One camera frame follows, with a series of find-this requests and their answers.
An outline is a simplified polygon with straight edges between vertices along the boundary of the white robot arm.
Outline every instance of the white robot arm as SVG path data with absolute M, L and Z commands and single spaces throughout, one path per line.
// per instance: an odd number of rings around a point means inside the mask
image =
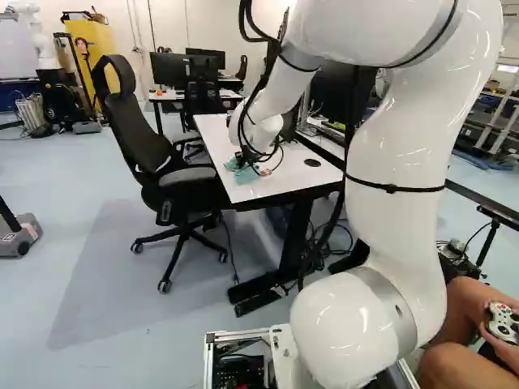
M 309 285 L 290 311 L 299 356 L 327 389 L 361 387 L 441 328 L 441 189 L 502 31 L 499 0 L 298 0 L 293 9 L 282 54 L 294 66 L 277 60 L 243 123 L 258 150 L 269 148 L 279 130 L 271 118 L 296 104 L 320 58 L 396 67 L 347 159 L 345 206 L 368 260 Z M 229 126 L 236 144 L 242 107 Z
M 36 17 L 36 14 L 40 12 L 40 6 L 32 1 L 13 1 L 7 4 L 6 11 L 20 14 L 20 22 L 28 25 L 38 54 L 38 69 L 61 68 L 54 44 L 42 32 L 41 21 Z

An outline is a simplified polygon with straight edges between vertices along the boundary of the game controller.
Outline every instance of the game controller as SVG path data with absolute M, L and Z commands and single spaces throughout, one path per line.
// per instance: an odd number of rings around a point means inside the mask
M 487 330 L 502 341 L 519 345 L 519 314 L 501 302 L 492 302 L 488 306 L 491 320 L 487 324 Z

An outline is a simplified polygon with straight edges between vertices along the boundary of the black desk leg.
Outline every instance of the black desk leg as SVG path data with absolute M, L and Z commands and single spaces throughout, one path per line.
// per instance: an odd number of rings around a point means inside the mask
M 312 199 L 303 200 L 294 205 L 277 271 L 266 273 L 227 291 L 229 301 L 234 304 L 234 312 L 237 317 L 286 297 L 282 285 L 298 278 L 301 256 L 307 243 L 307 226 L 312 205 Z
M 157 122 L 159 135 L 163 135 L 164 131 L 162 130 L 161 108 L 159 107 L 159 103 L 153 103 L 153 111 L 155 111 L 155 122 Z
M 342 273 L 343 271 L 348 271 L 357 266 L 362 266 L 366 262 L 369 254 L 370 247 L 360 239 L 357 239 L 351 254 L 346 255 L 343 259 L 339 259 L 335 263 L 332 263 L 328 266 L 328 271 L 331 274 L 337 274 Z
M 497 233 L 497 229 L 501 226 L 499 221 L 492 221 L 492 225 L 490 227 L 490 231 L 487 235 L 487 239 L 485 240 L 485 243 L 483 244 L 483 248 L 481 249 L 481 252 L 479 253 L 478 260 L 476 261 L 476 266 L 481 267 L 483 265 L 483 262 L 485 262 L 485 258 L 487 257 L 488 251 L 490 249 L 490 245 L 492 244 L 492 241 L 494 240 L 495 234 Z

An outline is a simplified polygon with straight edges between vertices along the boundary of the office chair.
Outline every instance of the office chair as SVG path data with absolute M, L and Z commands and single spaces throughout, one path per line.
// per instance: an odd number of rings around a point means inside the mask
M 234 77 L 240 80 L 244 80 L 247 77 L 247 63 L 249 62 L 246 55 L 242 55 L 240 58 L 240 69 Z
M 207 80 L 198 78 L 189 81 L 184 96 L 185 101 L 180 113 L 180 120 L 184 132 L 196 130 L 193 115 L 227 112 L 227 109 L 221 101 L 220 88 L 215 79 Z M 194 149 L 194 151 L 185 156 L 186 161 L 189 161 L 194 156 L 205 151 L 203 144 L 186 144 L 186 150 L 189 152 L 191 149 Z
M 120 92 L 110 93 L 105 67 L 114 67 Z M 227 249 L 211 242 L 195 229 L 204 231 L 217 227 L 221 209 L 229 203 L 216 170 L 211 165 L 188 165 L 173 143 L 157 134 L 144 118 L 135 98 L 135 74 L 121 55 L 105 55 L 92 71 L 92 80 L 103 112 L 109 120 L 122 156 L 135 180 L 142 186 L 144 203 L 157 213 L 156 224 L 176 227 L 151 237 L 139 237 L 131 245 L 135 254 L 142 253 L 144 243 L 177 237 L 173 256 L 157 288 L 166 294 L 171 289 L 171 273 L 180 256 L 183 244 L 193 238 L 219 254 L 221 263 L 227 260 Z

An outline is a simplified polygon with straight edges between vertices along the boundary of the keyboard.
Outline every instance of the keyboard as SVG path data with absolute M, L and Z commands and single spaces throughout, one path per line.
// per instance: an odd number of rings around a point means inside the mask
M 332 142 L 338 144 L 339 146 L 344 147 L 344 134 L 341 134 L 337 130 L 332 130 L 331 128 L 323 128 L 319 126 L 315 126 L 315 130 L 317 131 L 317 134 L 322 135 L 326 139 L 329 139 Z

